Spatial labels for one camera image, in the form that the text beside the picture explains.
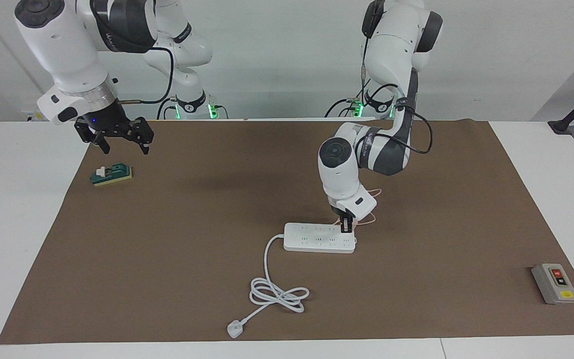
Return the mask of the black right gripper linkage finger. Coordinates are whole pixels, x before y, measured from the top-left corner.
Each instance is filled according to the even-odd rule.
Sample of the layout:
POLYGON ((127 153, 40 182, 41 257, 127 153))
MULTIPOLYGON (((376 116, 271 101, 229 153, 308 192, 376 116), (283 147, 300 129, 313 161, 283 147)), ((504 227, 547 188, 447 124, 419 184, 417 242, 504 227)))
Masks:
POLYGON ((110 145, 107 143, 105 133, 93 133, 87 123, 83 121, 75 121, 74 128, 84 143, 98 146, 104 154, 109 154, 110 145))
POLYGON ((129 122, 128 140, 136 143, 143 154, 149 153, 153 141, 153 130, 144 117, 138 117, 129 122))

